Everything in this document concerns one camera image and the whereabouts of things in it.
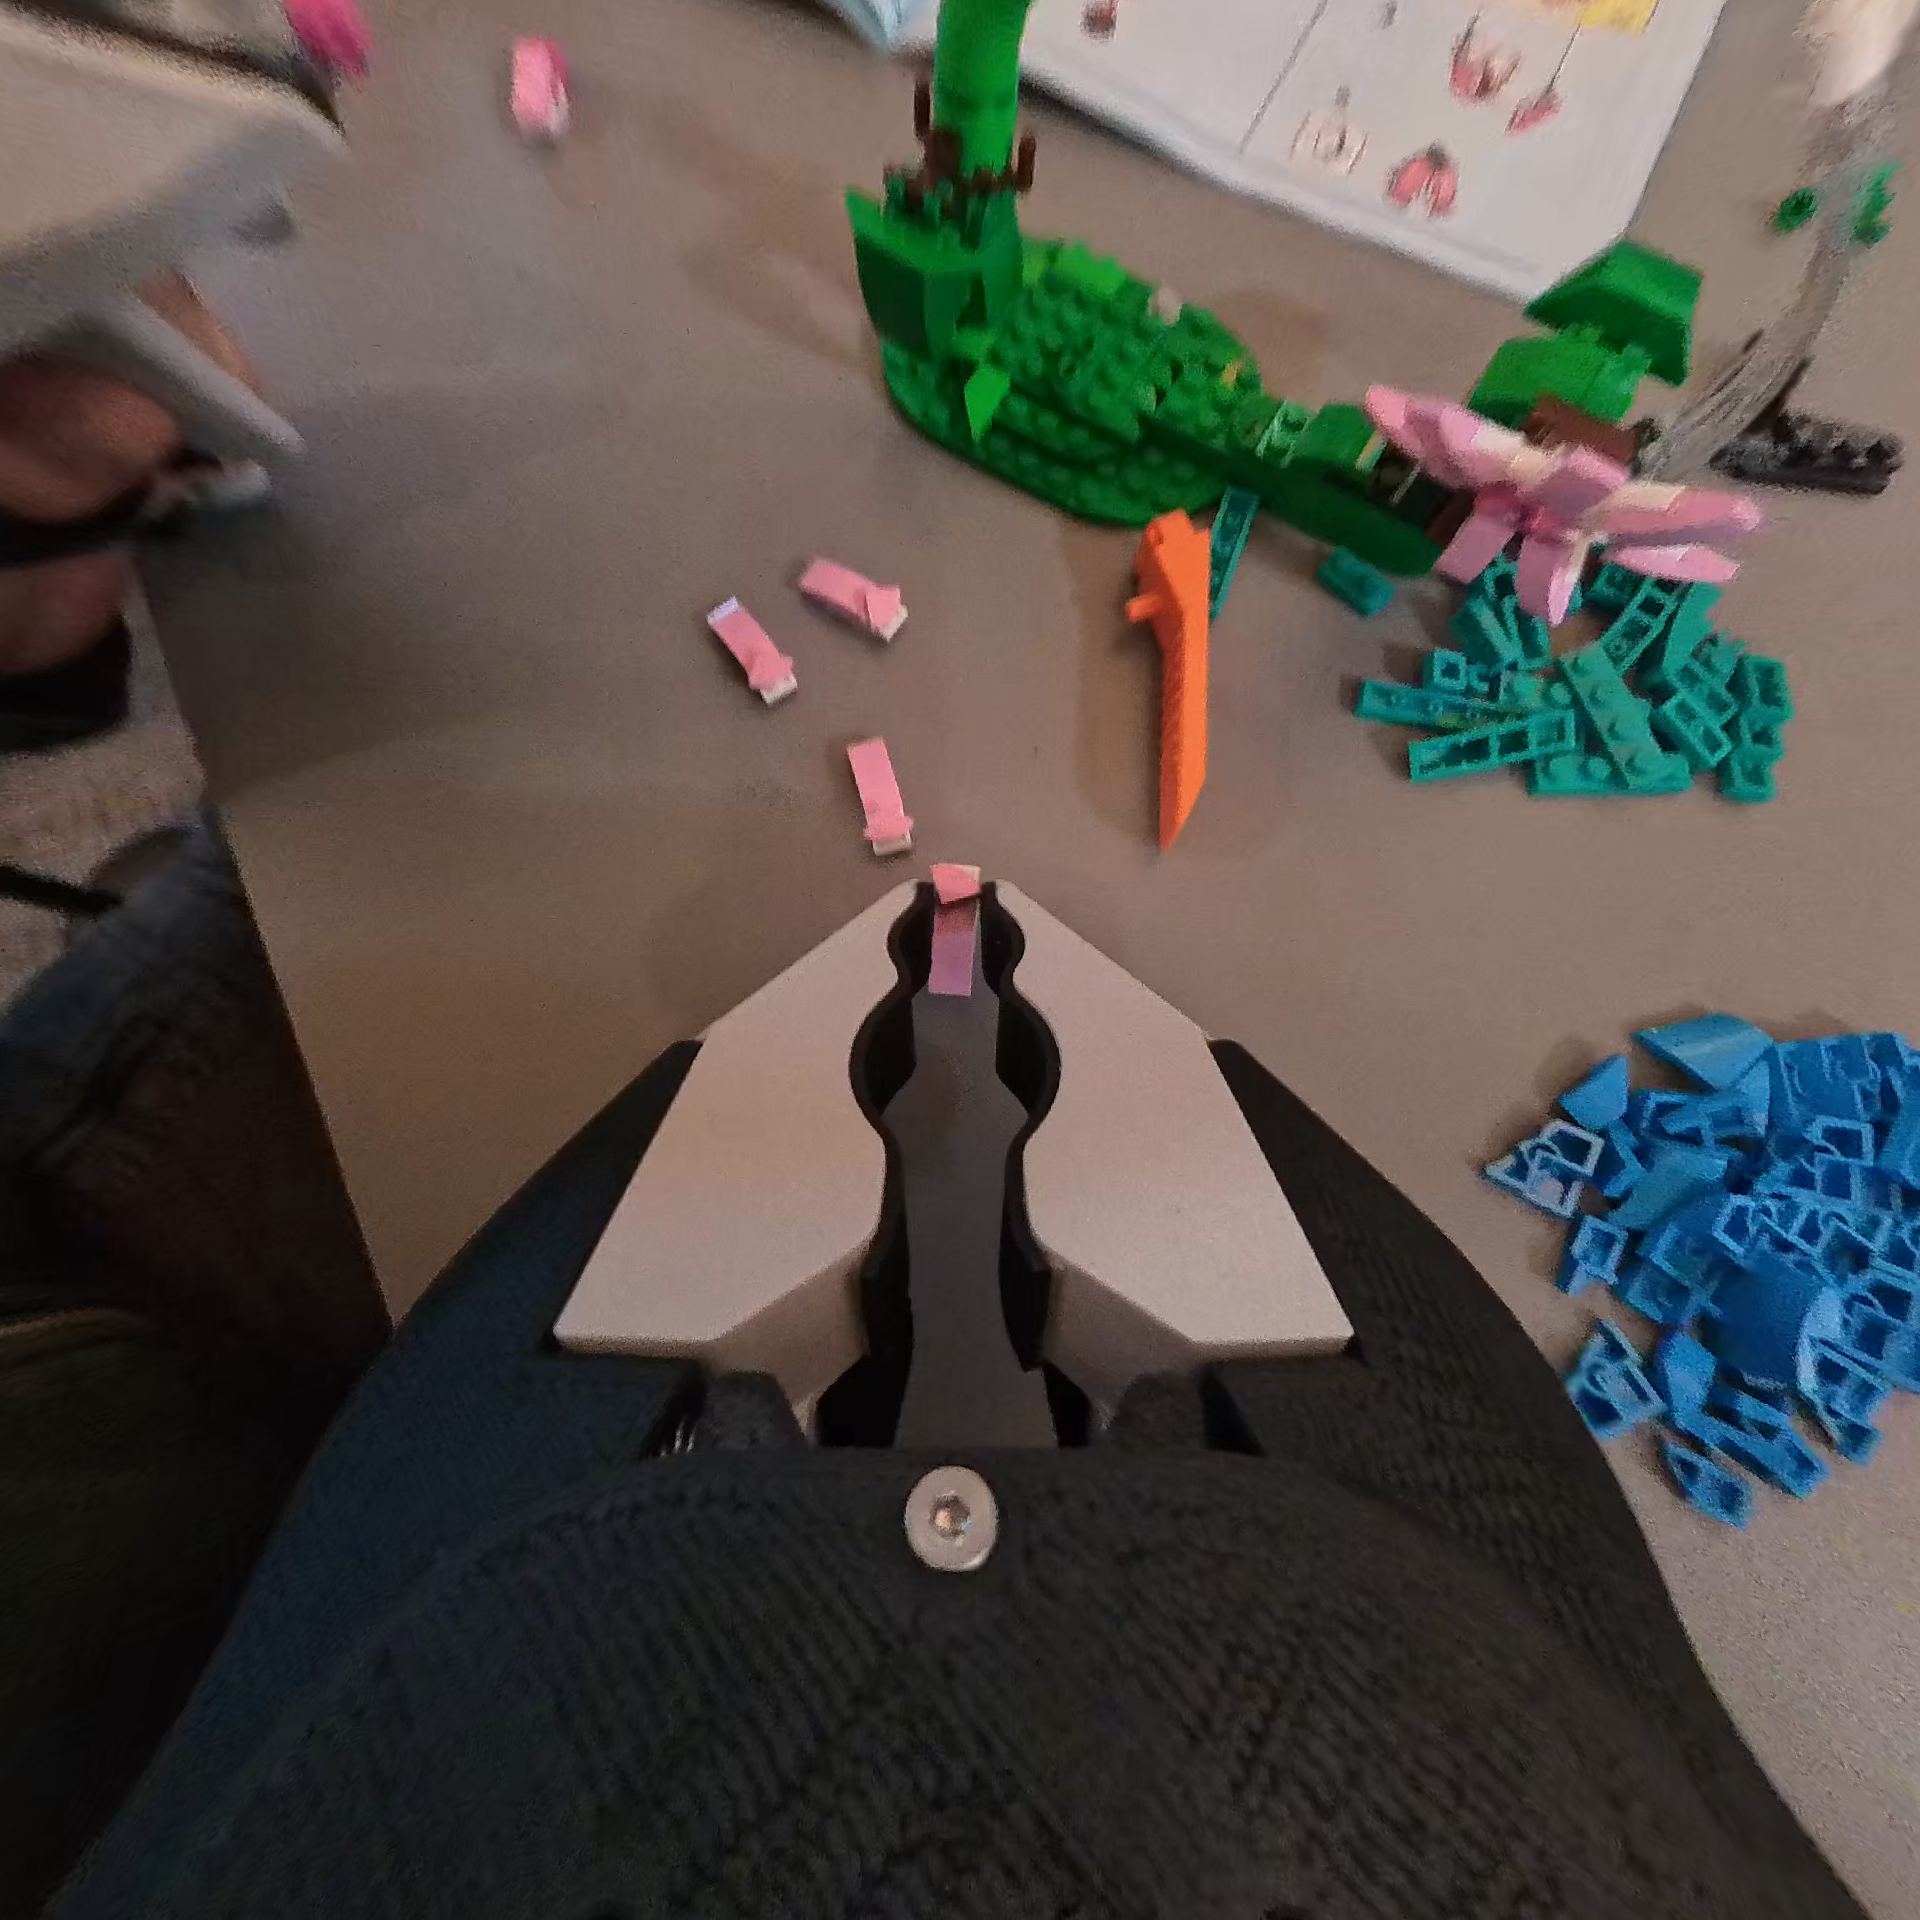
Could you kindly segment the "lego instruction booklet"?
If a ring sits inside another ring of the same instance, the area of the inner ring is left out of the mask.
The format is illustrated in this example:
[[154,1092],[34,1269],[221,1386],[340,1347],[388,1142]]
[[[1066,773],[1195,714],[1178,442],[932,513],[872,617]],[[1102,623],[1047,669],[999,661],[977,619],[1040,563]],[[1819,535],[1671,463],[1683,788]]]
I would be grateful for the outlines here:
[[1040,1],[1020,77],[1201,180],[1525,304],[1623,238],[1720,12]]

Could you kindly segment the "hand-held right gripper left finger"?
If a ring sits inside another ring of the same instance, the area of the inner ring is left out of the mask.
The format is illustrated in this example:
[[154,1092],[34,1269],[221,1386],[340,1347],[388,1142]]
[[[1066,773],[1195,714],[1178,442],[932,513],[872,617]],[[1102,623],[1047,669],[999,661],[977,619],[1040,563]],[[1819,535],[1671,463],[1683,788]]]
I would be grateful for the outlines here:
[[921,883],[714,1020],[551,1327],[569,1356],[774,1380],[801,1430],[909,1356],[900,1142]]

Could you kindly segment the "pile of teal lego pieces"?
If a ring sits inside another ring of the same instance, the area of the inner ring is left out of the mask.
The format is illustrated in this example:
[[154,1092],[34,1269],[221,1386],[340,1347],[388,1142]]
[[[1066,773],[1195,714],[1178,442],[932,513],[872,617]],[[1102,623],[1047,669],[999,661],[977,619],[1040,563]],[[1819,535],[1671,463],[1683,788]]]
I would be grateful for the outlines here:
[[1571,636],[1527,612],[1501,556],[1460,591],[1409,680],[1356,683],[1358,722],[1406,733],[1403,773],[1434,786],[1512,773],[1536,800],[1651,800],[1705,784],[1778,796],[1795,717],[1787,666],[1720,621],[1724,587],[1587,561]]

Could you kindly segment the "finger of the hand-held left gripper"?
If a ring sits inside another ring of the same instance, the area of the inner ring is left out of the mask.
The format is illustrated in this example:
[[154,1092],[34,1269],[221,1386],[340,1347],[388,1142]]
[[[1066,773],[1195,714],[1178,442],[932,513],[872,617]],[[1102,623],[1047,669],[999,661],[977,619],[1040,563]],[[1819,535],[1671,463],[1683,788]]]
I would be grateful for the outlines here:
[[3,8],[3,351],[225,245],[342,152],[281,8]]

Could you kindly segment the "green lego plant model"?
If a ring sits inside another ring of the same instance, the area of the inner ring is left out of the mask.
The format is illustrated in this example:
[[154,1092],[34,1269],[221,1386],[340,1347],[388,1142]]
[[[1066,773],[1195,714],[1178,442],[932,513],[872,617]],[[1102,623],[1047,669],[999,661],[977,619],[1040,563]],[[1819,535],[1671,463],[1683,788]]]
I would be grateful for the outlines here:
[[1070,515],[1144,527],[1233,496],[1422,577],[1458,546],[1476,486],[1399,448],[1360,401],[1271,391],[1209,308],[1114,255],[1032,235],[1020,132],[1032,4],[940,4],[916,84],[919,155],[850,189],[856,278],[900,418]]

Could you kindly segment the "pile of blue lego pieces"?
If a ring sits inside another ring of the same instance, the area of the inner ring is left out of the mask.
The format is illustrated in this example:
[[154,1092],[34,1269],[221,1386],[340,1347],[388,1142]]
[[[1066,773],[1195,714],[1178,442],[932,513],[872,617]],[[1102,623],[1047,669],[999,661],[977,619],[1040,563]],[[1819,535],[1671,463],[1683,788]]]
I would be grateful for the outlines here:
[[1481,1180],[1563,1228],[1553,1283],[1594,1308],[1563,1376],[1600,1443],[1645,1432],[1730,1527],[1759,1490],[1866,1468],[1918,1391],[1918,1045],[1776,1038],[1710,1011],[1636,1031]]

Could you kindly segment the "orange brick separator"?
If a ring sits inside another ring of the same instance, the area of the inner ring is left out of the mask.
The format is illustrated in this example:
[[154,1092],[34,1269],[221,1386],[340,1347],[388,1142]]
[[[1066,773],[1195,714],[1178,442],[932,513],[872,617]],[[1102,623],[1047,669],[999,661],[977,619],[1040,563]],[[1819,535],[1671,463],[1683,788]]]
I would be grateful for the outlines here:
[[1152,629],[1160,653],[1158,845],[1187,826],[1207,775],[1211,544],[1184,509],[1142,530],[1124,616]]

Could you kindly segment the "person's left hand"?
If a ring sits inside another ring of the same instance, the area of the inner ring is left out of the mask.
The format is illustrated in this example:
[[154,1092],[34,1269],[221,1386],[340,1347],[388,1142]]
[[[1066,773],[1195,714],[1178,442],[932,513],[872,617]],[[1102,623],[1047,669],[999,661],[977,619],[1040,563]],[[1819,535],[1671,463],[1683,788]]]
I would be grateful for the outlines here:
[[[164,478],[182,427],[132,385],[59,359],[14,359],[1,381],[1,508],[34,523],[97,515]],[[86,653],[118,619],[132,557],[96,550],[1,575],[1,672]]]

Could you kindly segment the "person's leg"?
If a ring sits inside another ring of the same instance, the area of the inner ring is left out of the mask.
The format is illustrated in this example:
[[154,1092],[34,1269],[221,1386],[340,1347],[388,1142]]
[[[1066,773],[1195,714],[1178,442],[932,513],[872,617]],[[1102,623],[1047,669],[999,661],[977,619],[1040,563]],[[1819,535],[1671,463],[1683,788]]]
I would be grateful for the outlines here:
[[37,1916],[391,1327],[217,822],[3,1003],[1,1909]]

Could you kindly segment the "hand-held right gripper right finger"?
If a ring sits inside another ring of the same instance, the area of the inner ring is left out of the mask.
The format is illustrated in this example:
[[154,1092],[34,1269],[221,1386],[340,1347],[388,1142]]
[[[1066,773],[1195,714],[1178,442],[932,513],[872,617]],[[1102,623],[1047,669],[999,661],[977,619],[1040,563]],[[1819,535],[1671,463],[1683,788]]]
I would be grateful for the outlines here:
[[1341,1353],[1351,1319],[1209,1033],[1007,880],[979,971],[1020,1108],[1002,1317],[1058,1432],[1108,1426],[1142,1380]]

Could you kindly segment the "pink lego flower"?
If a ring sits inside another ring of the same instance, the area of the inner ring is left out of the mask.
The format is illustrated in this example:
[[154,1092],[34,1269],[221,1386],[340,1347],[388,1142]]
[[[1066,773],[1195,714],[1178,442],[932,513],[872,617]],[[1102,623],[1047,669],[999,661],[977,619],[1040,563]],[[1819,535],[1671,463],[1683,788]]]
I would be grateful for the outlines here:
[[1724,586],[1738,574],[1727,546],[1764,526],[1762,508],[1739,492],[1631,475],[1584,444],[1531,444],[1455,400],[1370,385],[1360,404],[1396,452],[1469,498],[1436,572],[1468,586],[1512,556],[1519,607],[1548,623],[1571,612],[1596,548],[1643,577]]

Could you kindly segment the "pink lego petal piece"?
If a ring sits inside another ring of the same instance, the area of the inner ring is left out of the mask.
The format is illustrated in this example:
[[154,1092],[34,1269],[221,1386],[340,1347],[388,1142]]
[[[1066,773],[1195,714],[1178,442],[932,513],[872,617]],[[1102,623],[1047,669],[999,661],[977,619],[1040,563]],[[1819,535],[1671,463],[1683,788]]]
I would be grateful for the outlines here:
[[567,62],[547,36],[515,36],[508,54],[506,107],[513,130],[527,141],[551,145],[572,118]]
[[976,948],[981,911],[979,866],[932,862],[927,877],[933,891],[927,946],[925,991],[929,996],[972,996]]
[[706,626],[766,708],[775,708],[798,692],[796,661],[736,595],[712,605]]
[[861,812],[861,837],[876,858],[913,849],[913,819],[906,810],[900,775],[881,735],[856,738],[846,745],[846,763]]
[[796,577],[796,587],[814,607],[890,643],[908,619],[902,587],[881,584],[837,560],[815,556]]

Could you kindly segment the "black lego piece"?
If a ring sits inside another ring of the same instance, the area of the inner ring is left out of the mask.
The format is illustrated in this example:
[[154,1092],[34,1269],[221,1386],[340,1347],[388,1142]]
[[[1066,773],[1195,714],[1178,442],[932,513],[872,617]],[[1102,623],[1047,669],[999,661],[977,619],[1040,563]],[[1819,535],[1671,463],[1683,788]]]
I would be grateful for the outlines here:
[[1897,436],[1778,404],[1711,457],[1739,484],[1848,498],[1881,496],[1903,466]]

